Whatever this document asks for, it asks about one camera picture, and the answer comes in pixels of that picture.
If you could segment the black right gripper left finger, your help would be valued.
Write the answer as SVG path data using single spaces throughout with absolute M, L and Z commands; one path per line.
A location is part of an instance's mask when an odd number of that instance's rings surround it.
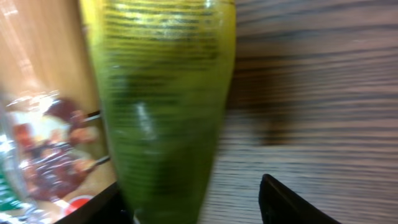
M 55 224 L 134 224 L 117 183 Z

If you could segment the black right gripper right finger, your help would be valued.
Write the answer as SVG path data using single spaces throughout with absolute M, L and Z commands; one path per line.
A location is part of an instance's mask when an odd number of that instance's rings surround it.
M 263 224 L 340 224 L 269 174 L 262 176 L 258 202 Z

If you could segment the red spaghetti packet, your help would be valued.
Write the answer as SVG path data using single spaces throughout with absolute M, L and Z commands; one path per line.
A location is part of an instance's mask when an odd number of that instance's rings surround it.
M 1 0 L 1 222 L 55 223 L 115 181 L 78 1 Z

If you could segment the green tea packet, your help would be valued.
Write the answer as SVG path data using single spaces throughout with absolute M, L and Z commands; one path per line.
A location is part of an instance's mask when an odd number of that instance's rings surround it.
M 229 0 L 83 0 L 111 158 L 140 223 L 196 223 L 234 70 Z

